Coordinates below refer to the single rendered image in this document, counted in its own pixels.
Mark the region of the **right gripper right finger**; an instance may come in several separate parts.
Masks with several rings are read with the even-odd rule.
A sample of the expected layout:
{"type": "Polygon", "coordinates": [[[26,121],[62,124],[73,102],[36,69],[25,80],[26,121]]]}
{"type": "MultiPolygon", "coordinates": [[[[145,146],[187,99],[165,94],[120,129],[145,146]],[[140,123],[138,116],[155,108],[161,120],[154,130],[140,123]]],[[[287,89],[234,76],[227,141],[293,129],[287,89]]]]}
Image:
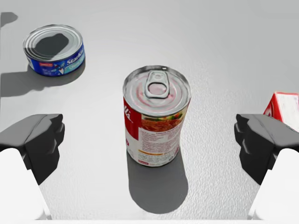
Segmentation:
{"type": "Polygon", "coordinates": [[[299,220],[299,133],[262,114],[237,114],[243,170],[259,184],[248,219],[299,220]]]}

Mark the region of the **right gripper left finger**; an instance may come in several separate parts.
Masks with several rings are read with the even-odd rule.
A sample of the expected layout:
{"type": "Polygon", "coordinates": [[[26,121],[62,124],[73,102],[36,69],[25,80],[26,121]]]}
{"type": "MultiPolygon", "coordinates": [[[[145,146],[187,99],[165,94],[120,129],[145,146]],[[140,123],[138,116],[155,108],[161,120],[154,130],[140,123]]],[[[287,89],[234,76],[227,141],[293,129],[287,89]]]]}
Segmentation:
{"type": "Polygon", "coordinates": [[[51,220],[39,188],[57,168],[62,114],[28,116],[0,132],[0,220],[51,220]]]}

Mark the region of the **blue flat can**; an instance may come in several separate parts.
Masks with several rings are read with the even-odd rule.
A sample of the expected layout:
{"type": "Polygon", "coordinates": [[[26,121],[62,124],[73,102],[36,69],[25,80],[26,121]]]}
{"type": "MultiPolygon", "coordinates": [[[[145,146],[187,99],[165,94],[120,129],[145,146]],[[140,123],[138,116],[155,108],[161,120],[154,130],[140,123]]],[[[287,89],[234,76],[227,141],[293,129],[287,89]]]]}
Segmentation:
{"type": "Polygon", "coordinates": [[[83,37],[68,25],[39,27],[26,36],[22,46],[29,66],[42,76],[64,76],[78,69],[85,60],[83,37]]]}

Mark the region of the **red and white can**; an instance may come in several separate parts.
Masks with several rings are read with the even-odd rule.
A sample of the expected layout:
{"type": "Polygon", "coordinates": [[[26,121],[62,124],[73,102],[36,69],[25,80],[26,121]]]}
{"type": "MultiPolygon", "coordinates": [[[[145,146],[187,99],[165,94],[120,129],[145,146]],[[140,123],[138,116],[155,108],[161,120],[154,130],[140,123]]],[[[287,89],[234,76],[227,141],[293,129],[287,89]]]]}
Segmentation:
{"type": "Polygon", "coordinates": [[[185,76],[166,66],[144,66],[126,77],[126,149],[134,161],[160,167],[174,160],[191,96],[185,76]]]}

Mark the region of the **red carton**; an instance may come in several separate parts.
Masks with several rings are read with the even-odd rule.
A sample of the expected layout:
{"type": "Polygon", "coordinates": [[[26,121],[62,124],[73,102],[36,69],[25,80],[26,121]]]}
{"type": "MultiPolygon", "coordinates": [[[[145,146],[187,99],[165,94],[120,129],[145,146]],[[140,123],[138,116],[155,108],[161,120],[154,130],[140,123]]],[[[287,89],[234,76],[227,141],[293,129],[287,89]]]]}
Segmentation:
{"type": "Polygon", "coordinates": [[[299,132],[299,94],[274,92],[264,114],[299,132]]]}

